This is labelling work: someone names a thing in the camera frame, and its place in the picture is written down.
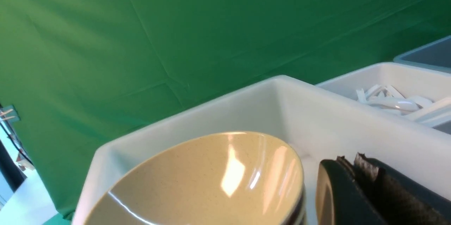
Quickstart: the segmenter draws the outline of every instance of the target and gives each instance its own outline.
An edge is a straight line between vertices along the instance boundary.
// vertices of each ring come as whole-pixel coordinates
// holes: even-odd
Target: white plastic utensil
[[[430,106],[420,109],[414,113],[404,116],[406,119],[411,121],[419,121],[420,119],[423,121],[426,119],[427,114],[431,114],[434,112],[438,112],[439,110],[446,108],[447,106],[451,106],[451,97],[443,98]]]
[[[396,97],[385,97],[378,98],[376,100],[368,101],[368,105],[383,105],[390,108],[397,108],[405,111],[417,111],[419,110],[418,105],[408,99],[404,98],[396,98]]]
[[[365,91],[363,89],[356,90],[357,98],[359,99],[359,102],[366,103],[366,96]]]
[[[422,108],[430,106],[433,103],[431,100],[424,98],[422,96],[419,96],[419,95],[411,96],[408,99],[414,101],[416,104],[418,104]]]
[[[377,94],[377,92],[379,92],[382,89],[383,89],[383,87],[381,85],[374,85],[372,88],[370,88],[369,90],[366,91],[365,97],[368,99],[371,96]]]
[[[392,85],[387,85],[385,87],[385,90],[387,90],[388,92],[390,92],[391,95],[393,95],[393,97],[396,98],[405,98],[404,95],[401,95],[400,92],[398,92],[398,90],[396,90],[396,88],[394,88]]]

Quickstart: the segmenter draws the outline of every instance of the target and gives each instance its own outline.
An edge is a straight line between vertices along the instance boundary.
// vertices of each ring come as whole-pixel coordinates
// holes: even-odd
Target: bowl rim
[[[150,161],[151,159],[154,159],[154,158],[156,158],[157,156],[160,156],[160,155],[162,155],[162,154],[164,154],[164,153],[166,153],[166,152],[169,152],[169,151],[171,151],[171,150],[173,150],[173,149],[175,149],[175,148],[178,148],[179,146],[187,145],[188,143],[194,142],[194,141],[199,140],[199,139],[201,139],[201,138],[210,137],[210,136],[213,136],[213,135],[226,135],[226,134],[231,134],[231,133],[244,133],[244,134],[264,135],[264,136],[266,136],[266,137],[272,137],[272,138],[274,138],[275,140],[277,140],[278,142],[283,143],[283,146],[287,147],[289,150],[291,150],[291,151],[295,154],[295,159],[296,159],[296,161],[301,165],[301,170],[302,170],[301,180],[302,180],[302,181],[301,181],[301,187],[298,189],[298,193],[297,193],[298,196],[297,196],[297,198],[296,198],[295,204],[292,206],[292,208],[290,209],[290,211],[286,213],[286,215],[285,215],[285,217],[284,217],[284,220],[281,222],[281,224],[285,224],[285,223],[290,219],[290,217],[291,217],[291,215],[294,213],[294,211],[296,210],[296,207],[298,206],[298,202],[302,199],[303,193],[304,193],[304,191],[305,191],[305,186],[304,186],[304,168],[303,168],[303,166],[302,166],[302,161],[301,161],[301,159],[300,159],[300,157],[299,157],[298,152],[296,152],[296,150],[295,150],[294,148],[292,148],[292,147],[290,146],[289,143],[287,143],[287,142],[281,140],[281,139],[278,138],[278,137],[275,137],[275,136],[273,136],[273,135],[270,135],[270,134],[266,134],[266,133],[263,133],[263,132],[253,132],[253,131],[248,131],[248,130],[234,130],[234,131],[229,131],[229,132],[217,132],[217,133],[211,133],[211,134],[203,135],[203,136],[200,136],[200,137],[196,137],[196,138],[193,138],[193,139],[186,140],[186,141],[183,141],[183,142],[181,142],[181,143],[178,143],[178,144],[175,145],[175,146],[171,146],[170,148],[167,148],[167,149],[165,149],[165,150],[163,150],[163,151],[161,151],[161,152],[155,154],[154,156],[149,157],[148,159],[142,161],[140,164],[136,165],[135,167],[133,167],[132,169],[130,169],[129,171],[127,171],[127,172],[126,172],[121,178],[119,178],[119,179],[118,179],[111,187],[109,187],[107,191],[105,191],[105,192],[102,194],[102,196],[95,202],[95,205],[94,205],[94,206],[92,207],[92,209],[89,211],[88,215],[86,215],[86,218],[84,219],[83,224],[86,224],[86,222],[88,222],[88,221],[90,220],[90,218],[91,218],[91,216],[92,216],[92,214],[93,214],[95,208],[98,206],[98,204],[100,203],[100,201],[102,201],[102,200],[106,197],[106,195],[108,195],[108,193],[109,193],[109,192],[110,192],[117,184],[119,184],[119,182],[121,182],[125,177],[127,177],[129,174],[131,174],[131,173],[134,172],[135,170],[137,170],[137,169],[139,169],[140,167],[142,167],[145,163],[147,163],[147,162]]]

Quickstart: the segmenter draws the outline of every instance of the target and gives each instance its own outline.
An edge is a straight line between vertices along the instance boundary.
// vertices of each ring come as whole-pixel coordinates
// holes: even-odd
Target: beige bowl
[[[302,188],[301,161],[284,141],[257,132],[212,134],[132,169],[87,224],[283,224]]]

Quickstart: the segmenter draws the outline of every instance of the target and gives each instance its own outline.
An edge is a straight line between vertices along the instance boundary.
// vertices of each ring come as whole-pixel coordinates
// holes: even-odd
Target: white surface
[[[395,66],[379,65],[372,69],[382,81],[367,83],[364,78],[360,81],[356,77],[356,82],[362,88],[383,84],[390,80],[388,77],[399,74],[381,72],[381,68],[391,67]],[[417,78],[415,69],[410,73],[411,77]],[[448,76],[430,73],[424,80],[428,81],[428,78],[445,81]],[[400,87],[399,91],[406,92],[406,95],[415,91],[403,89],[394,82],[389,84]],[[344,85],[344,92],[356,96],[354,87]],[[449,93],[442,90],[443,87],[437,87],[437,90],[435,85],[429,87],[434,95],[432,99]],[[264,132],[287,141],[295,148],[305,170],[310,225],[317,224],[314,196],[318,162],[342,155],[353,159],[357,152],[377,157],[451,199],[451,166],[448,166],[451,135],[281,76],[219,97],[101,146],[92,160],[73,224],[82,224],[97,200],[142,161],[183,141],[232,130]]]
[[[397,63],[379,63],[329,79],[317,86],[357,100],[356,89],[392,85],[403,96],[419,95],[434,102],[451,96],[451,74]]]
[[[41,178],[34,170],[0,211],[0,224],[41,225],[57,214]]]

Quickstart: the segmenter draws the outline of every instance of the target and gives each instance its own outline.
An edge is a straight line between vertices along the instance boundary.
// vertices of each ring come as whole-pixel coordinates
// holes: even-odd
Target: white utensils
[[[446,97],[436,103],[432,103],[419,111],[406,115],[405,118],[415,122],[423,122],[444,114],[447,110],[451,110],[451,97]]]
[[[357,98],[359,99],[359,102],[366,103],[366,95],[365,91],[363,89],[356,90],[357,92]]]
[[[374,85],[366,92],[363,89],[356,90],[360,103],[378,107],[384,111],[395,115],[406,115],[418,111],[421,108],[431,106],[433,102],[419,95],[405,98],[392,85]]]
[[[383,105],[390,108],[396,108],[400,110],[405,111],[417,111],[419,110],[418,105],[408,99],[404,98],[396,98],[396,97],[385,97],[385,98],[378,98],[372,101],[367,101],[368,105]]]
[[[424,98],[422,96],[419,96],[419,95],[411,96],[408,99],[414,101],[416,104],[418,104],[422,108],[425,108],[425,107],[427,107],[427,106],[432,104],[431,100],[429,100],[427,98]]]

